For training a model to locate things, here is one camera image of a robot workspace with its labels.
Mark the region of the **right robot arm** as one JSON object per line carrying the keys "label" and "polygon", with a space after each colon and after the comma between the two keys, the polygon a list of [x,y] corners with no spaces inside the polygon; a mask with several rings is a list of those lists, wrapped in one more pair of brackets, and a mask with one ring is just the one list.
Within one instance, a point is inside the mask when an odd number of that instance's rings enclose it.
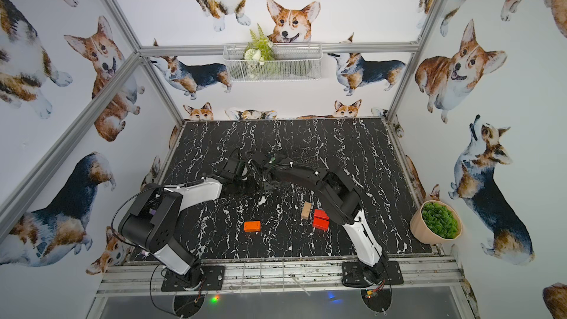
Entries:
{"label": "right robot arm", "polygon": [[366,193],[345,171],[316,168],[261,152],[253,154],[248,164],[258,173],[258,181],[265,190],[289,183],[312,191],[327,217],[346,230],[361,264],[361,274],[371,283],[378,282],[388,259],[367,222],[363,207]]}

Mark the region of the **natural wood block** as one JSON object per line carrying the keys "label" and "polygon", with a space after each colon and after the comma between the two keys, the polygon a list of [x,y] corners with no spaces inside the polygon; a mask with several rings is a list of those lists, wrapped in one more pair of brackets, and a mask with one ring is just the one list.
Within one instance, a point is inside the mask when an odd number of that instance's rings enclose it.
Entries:
{"label": "natural wood block", "polygon": [[302,220],[308,220],[309,219],[311,209],[312,209],[312,203],[311,202],[304,202],[304,205],[303,205],[302,211],[301,211],[301,219]]}

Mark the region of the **orange block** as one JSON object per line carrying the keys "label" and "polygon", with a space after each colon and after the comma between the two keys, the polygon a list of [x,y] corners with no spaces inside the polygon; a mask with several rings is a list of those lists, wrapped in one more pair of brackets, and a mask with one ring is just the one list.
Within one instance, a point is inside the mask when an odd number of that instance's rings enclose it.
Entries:
{"label": "orange block", "polygon": [[244,223],[244,232],[245,233],[257,233],[261,231],[261,222],[260,221],[249,221]]}

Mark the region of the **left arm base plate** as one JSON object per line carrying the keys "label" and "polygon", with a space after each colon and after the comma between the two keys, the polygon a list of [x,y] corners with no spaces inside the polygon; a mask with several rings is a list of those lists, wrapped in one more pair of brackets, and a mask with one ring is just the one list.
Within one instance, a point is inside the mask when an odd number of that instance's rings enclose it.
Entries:
{"label": "left arm base plate", "polygon": [[200,266],[180,275],[166,269],[161,291],[220,291],[224,283],[225,270],[225,266]]}

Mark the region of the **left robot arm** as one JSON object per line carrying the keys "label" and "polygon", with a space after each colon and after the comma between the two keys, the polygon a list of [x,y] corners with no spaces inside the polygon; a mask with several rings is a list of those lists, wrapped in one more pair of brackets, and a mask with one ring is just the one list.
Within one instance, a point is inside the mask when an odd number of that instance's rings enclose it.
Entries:
{"label": "left robot arm", "polygon": [[193,206],[237,193],[246,174],[241,152],[235,149],[209,177],[181,185],[149,183],[135,196],[118,225],[118,233],[149,252],[172,273],[199,276],[198,257],[174,236],[180,214]]}

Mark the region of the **red block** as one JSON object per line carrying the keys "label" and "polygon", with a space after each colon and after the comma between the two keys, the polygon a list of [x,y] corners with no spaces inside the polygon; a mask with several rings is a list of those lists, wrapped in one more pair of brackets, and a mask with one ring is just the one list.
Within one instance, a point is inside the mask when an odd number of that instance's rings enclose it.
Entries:
{"label": "red block", "polygon": [[318,230],[322,230],[322,231],[328,231],[329,230],[329,220],[326,219],[320,219],[320,218],[314,218],[312,225],[315,229]]}
{"label": "red block", "polygon": [[314,210],[314,218],[329,220],[329,216],[326,214],[326,212],[320,209]]}

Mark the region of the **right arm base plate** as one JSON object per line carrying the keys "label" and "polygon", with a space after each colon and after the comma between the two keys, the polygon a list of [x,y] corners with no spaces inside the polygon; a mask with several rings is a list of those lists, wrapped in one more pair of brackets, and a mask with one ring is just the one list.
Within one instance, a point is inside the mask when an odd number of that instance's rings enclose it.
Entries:
{"label": "right arm base plate", "polygon": [[374,267],[369,267],[360,261],[341,264],[341,283],[345,287],[363,289],[377,286],[382,282],[386,285],[404,284],[398,261],[387,261],[385,264],[381,262]]}

